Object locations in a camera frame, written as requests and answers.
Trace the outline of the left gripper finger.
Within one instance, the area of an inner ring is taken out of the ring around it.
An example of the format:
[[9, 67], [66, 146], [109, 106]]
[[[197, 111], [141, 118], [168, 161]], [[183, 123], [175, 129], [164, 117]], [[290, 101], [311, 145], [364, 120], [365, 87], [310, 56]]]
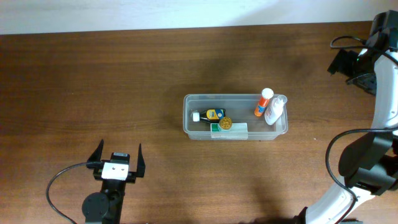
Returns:
[[88, 169], [97, 169], [101, 165], [101, 155], [103, 152], [104, 140], [102, 139], [98, 147], [94, 150], [91, 156], [87, 160], [86, 167]]
[[137, 154], [137, 168], [136, 168], [136, 177], [143, 178], [145, 176], [146, 164], [144, 161], [144, 156], [142, 154], [142, 144], [139, 144], [139, 150]]

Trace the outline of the dark bottle white cap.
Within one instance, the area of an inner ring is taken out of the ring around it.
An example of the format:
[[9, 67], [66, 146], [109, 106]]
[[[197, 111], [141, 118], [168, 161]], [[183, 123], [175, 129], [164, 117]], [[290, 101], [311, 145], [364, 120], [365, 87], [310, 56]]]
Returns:
[[206, 123], [219, 123], [221, 119], [223, 119], [226, 115], [226, 110], [217, 108], [217, 109], [207, 109], [205, 111], [199, 112], [194, 111], [192, 113], [193, 122], [206, 122]]

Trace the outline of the white spray bottle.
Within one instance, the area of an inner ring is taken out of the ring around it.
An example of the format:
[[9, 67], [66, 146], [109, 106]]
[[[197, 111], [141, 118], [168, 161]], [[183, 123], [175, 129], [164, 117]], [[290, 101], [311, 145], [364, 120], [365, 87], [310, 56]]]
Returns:
[[284, 111], [286, 102], [287, 97], [285, 95], [278, 95], [276, 98], [272, 99], [264, 116], [268, 125], [273, 125], [280, 118]]

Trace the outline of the orange tube white cap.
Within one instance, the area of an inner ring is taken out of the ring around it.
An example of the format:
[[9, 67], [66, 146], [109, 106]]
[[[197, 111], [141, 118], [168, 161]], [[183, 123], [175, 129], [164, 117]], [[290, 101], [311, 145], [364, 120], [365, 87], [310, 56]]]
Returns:
[[254, 115], [261, 117], [269, 104], [271, 98], [274, 96], [274, 91], [270, 88], [265, 88], [261, 91], [261, 98], [254, 110]]

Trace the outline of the small gold-lid jar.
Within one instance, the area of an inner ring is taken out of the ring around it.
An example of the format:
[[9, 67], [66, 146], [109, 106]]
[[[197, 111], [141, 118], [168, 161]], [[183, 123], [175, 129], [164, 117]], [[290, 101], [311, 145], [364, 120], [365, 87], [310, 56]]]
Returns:
[[227, 131], [231, 129], [232, 125], [233, 125], [232, 119], [225, 116], [224, 118], [220, 119], [218, 123], [218, 128], [221, 131]]

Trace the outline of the white green medicine box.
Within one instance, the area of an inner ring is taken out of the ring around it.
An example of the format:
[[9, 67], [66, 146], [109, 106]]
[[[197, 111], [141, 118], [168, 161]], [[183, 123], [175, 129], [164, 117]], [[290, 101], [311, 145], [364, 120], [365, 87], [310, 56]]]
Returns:
[[221, 140], [247, 140], [247, 123], [233, 123], [230, 129], [222, 129], [219, 124], [211, 124], [211, 139]]

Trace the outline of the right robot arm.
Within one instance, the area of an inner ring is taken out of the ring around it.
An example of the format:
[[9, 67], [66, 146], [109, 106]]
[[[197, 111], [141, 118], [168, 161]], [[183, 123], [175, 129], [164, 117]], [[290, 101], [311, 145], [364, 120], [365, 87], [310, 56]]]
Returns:
[[367, 39], [338, 46], [328, 67], [347, 76], [346, 83], [376, 97], [371, 128], [336, 135], [325, 153], [334, 184], [319, 201], [293, 218], [294, 223], [345, 223], [359, 205], [397, 190], [397, 11], [375, 16]]

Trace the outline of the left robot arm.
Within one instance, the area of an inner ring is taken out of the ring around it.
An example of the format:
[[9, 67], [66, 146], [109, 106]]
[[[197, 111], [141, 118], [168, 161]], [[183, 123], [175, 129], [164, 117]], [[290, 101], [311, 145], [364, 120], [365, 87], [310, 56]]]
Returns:
[[102, 160], [104, 141], [87, 160], [86, 167], [93, 171], [95, 180], [102, 181], [101, 190], [86, 197], [81, 210], [85, 223], [119, 223], [127, 184], [134, 184], [143, 178], [146, 171], [142, 147], [137, 153], [137, 168], [129, 170], [130, 155], [121, 152], [111, 154], [109, 160]]

